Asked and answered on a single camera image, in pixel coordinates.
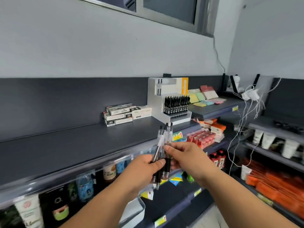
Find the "fingernail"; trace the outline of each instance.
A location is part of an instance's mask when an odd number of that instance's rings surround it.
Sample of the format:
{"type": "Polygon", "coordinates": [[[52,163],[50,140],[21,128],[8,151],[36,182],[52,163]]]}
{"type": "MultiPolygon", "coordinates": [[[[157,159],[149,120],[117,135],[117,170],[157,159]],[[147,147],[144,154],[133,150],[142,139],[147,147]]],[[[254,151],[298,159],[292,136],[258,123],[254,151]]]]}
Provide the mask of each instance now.
{"type": "Polygon", "coordinates": [[[165,160],[165,159],[162,158],[160,161],[161,161],[161,164],[162,164],[162,165],[165,165],[165,164],[166,164],[166,160],[165,160]]]}

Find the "window frame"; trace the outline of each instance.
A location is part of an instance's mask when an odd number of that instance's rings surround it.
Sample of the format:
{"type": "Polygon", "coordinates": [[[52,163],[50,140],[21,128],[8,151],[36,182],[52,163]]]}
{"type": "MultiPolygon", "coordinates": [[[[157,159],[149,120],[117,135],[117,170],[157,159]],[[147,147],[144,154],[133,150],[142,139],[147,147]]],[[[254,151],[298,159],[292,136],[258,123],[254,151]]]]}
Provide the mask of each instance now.
{"type": "Polygon", "coordinates": [[[161,24],[173,26],[175,28],[201,34],[211,38],[214,34],[217,10],[219,5],[219,0],[197,0],[194,24],[191,24],[188,22],[184,22],[180,19],[176,19],[171,16],[159,13],[157,11],[145,8],[143,6],[143,0],[136,0],[136,12],[133,12],[128,9],[123,9],[121,7],[117,7],[115,5],[111,5],[98,0],[81,1],[134,15],[140,18],[148,19],[161,24]]]}

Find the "pen display stand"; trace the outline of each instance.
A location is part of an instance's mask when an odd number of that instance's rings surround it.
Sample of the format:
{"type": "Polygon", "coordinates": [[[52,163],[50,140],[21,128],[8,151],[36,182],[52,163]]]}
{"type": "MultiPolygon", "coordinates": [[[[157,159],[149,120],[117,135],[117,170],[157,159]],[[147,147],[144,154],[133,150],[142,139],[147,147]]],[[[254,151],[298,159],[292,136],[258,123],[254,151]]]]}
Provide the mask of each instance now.
{"type": "Polygon", "coordinates": [[[152,117],[166,124],[172,122],[177,125],[191,120],[191,112],[183,111],[172,115],[164,114],[165,98],[170,96],[182,96],[182,78],[156,78],[148,79],[148,106],[152,107],[152,117]]]}

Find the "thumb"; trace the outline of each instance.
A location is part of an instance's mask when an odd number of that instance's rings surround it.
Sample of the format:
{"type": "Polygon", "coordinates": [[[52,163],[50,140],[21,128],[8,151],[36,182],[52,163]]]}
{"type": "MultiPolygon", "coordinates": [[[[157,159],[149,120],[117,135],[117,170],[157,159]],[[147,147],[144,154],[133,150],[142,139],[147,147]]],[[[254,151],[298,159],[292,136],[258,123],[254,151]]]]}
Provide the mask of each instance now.
{"type": "Polygon", "coordinates": [[[158,170],[160,170],[164,165],[166,164],[166,161],[165,159],[161,159],[161,160],[158,160],[154,163],[151,163],[149,164],[153,173],[156,173],[158,170]]]}
{"type": "Polygon", "coordinates": [[[165,152],[168,153],[169,155],[171,155],[176,161],[180,162],[182,160],[183,152],[181,152],[171,146],[168,146],[168,145],[165,145],[164,149],[165,149],[165,152]]]}

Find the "tile floor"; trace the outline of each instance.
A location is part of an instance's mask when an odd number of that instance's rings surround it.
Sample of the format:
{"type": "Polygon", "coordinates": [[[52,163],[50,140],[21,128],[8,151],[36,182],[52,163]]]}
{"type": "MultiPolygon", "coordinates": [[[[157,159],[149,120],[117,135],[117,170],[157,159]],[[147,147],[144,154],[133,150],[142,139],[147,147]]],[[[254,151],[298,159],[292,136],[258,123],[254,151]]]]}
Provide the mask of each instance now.
{"type": "Polygon", "coordinates": [[[211,205],[190,228],[229,228],[215,204],[211,205]]]}

